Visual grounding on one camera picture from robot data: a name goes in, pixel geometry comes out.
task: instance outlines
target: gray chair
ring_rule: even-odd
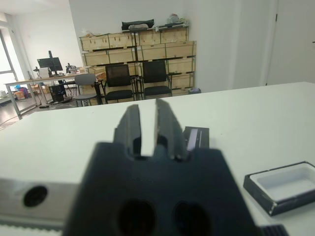
[[[80,86],[94,85],[94,83],[96,82],[96,76],[94,74],[77,75],[74,77],[74,82],[78,86],[78,91],[79,91],[79,95],[73,97],[73,100],[75,100],[77,107],[78,107],[78,101],[81,101],[82,106],[84,106],[83,105],[84,101],[89,101],[90,105],[92,105],[91,99],[96,98],[97,96],[96,93],[80,94]]]

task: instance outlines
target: stacked wooden boxes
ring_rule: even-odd
[[[85,66],[90,66],[89,73],[105,79],[105,66],[124,63],[129,65],[130,75],[142,75],[142,62],[164,60],[168,73],[180,73],[172,76],[172,88],[181,90],[173,91],[174,95],[187,93],[188,88],[193,87],[196,42],[189,41],[188,27],[141,31],[135,37],[137,47],[130,32],[81,37],[83,59]],[[135,50],[138,62],[135,62]]]

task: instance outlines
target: black bag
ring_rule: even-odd
[[[131,21],[131,22],[122,22],[122,30],[128,30],[131,25],[147,24],[149,28],[152,28],[154,25],[154,19],[149,21]]]

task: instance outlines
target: white tabletop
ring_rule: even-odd
[[[314,84],[246,88],[165,101],[183,129],[210,128],[210,147],[223,151],[257,225],[282,223],[291,236],[314,235],[315,203],[270,217],[243,189],[246,174],[300,161],[315,164]],[[0,177],[79,183],[95,144],[113,140],[114,128],[134,103],[140,108],[142,154],[152,155],[155,100],[37,112],[0,132]],[[1,231],[28,235],[7,227],[0,227]]]

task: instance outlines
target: chair backrest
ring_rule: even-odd
[[[119,87],[131,85],[129,66],[109,65],[106,67],[106,81],[109,87]]]
[[[76,85],[94,85],[96,82],[96,76],[94,74],[84,74],[84,75],[76,75],[74,77],[74,82]]]
[[[143,63],[143,82],[155,83],[166,81],[166,68],[163,60]]]

